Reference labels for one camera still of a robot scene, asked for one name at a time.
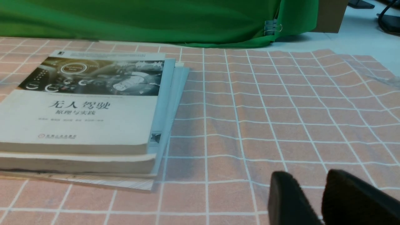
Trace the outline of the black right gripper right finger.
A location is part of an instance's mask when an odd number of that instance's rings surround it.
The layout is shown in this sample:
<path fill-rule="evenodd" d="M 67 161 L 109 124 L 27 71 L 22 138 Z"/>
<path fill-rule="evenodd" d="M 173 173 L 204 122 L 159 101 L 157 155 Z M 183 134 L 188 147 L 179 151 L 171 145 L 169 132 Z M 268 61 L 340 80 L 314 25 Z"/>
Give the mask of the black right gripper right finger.
<path fill-rule="evenodd" d="M 326 225 L 398 225 L 400 202 L 344 170 L 331 169 L 322 216 Z"/>

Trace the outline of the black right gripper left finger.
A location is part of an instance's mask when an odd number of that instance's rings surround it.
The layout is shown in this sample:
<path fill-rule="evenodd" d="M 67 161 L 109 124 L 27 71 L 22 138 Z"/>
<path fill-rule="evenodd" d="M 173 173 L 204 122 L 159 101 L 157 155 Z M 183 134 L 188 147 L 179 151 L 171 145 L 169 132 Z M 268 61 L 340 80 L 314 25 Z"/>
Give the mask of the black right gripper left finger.
<path fill-rule="evenodd" d="M 268 198 L 271 225 L 321 225 L 297 180 L 284 171 L 271 174 Z"/>

